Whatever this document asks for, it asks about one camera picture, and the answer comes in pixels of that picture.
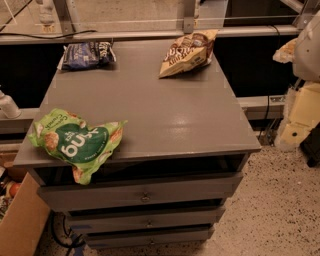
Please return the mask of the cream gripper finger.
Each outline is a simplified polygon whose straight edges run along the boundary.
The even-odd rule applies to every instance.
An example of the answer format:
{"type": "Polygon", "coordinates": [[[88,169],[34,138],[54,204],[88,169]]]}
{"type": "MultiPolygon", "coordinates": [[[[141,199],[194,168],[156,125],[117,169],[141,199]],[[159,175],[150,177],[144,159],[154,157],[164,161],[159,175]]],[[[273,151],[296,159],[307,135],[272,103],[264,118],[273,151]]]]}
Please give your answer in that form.
{"type": "Polygon", "coordinates": [[[287,145],[299,145],[320,123],[320,84],[305,82],[285,98],[284,119],[279,127],[279,139],[287,145]]]}

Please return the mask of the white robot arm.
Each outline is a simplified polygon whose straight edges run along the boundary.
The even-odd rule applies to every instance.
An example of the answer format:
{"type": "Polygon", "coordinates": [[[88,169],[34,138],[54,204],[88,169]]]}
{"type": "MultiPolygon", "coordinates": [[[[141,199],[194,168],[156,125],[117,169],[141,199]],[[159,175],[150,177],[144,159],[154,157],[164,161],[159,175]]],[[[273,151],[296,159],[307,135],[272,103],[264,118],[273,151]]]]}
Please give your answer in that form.
{"type": "Polygon", "coordinates": [[[320,11],[297,38],[293,73],[305,83],[288,91],[277,139],[298,146],[320,122],[320,11]]]}

